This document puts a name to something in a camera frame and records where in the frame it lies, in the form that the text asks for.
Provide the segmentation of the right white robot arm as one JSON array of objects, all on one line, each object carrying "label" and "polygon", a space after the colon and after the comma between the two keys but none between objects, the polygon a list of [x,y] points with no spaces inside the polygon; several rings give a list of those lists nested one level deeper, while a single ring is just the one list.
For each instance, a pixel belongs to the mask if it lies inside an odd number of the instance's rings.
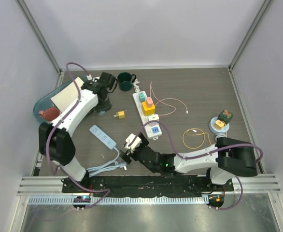
[{"label": "right white robot arm", "polygon": [[130,146],[133,138],[134,134],[127,138],[124,150],[120,151],[121,159],[127,164],[138,161],[152,173],[180,175],[206,169],[205,185],[211,191],[218,190],[236,176],[257,176],[256,146],[251,143],[221,137],[215,144],[202,150],[163,154],[150,148],[147,139],[141,136]]}]

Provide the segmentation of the white usb charger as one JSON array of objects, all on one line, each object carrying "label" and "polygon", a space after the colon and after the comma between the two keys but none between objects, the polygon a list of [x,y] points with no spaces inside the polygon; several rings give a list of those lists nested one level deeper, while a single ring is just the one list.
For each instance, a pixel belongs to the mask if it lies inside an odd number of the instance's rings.
[{"label": "white usb charger", "polygon": [[159,121],[159,116],[157,114],[150,115],[148,121]]}]

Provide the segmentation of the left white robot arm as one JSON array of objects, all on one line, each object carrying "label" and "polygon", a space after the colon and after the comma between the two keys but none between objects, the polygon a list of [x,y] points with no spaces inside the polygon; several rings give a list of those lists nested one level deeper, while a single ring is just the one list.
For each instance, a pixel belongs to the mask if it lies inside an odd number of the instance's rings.
[{"label": "left white robot arm", "polygon": [[117,79],[102,72],[95,80],[88,80],[80,87],[73,86],[77,97],[56,119],[39,126],[39,153],[46,156],[48,164],[58,164],[73,179],[73,187],[80,193],[89,189],[89,173],[75,157],[72,135],[83,118],[94,108],[110,104],[109,94],[117,87]]}]

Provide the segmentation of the light blue power strip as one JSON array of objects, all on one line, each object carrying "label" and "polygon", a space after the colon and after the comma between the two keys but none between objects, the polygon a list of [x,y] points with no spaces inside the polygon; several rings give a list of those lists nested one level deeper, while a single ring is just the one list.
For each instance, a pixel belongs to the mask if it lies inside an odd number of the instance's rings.
[{"label": "light blue power strip", "polygon": [[89,131],[110,150],[113,150],[116,147],[116,142],[111,137],[109,137],[103,130],[101,130],[98,126],[93,125],[89,129]]}]

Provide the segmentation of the small yellow usb charger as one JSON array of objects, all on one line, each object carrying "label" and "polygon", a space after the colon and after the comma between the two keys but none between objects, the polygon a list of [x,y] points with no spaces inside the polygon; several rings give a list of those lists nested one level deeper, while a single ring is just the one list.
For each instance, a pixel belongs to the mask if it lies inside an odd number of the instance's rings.
[{"label": "small yellow usb charger", "polygon": [[117,111],[115,114],[114,114],[114,118],[118,118],[118,119],[123,119],[125,118],[125,111]]}]

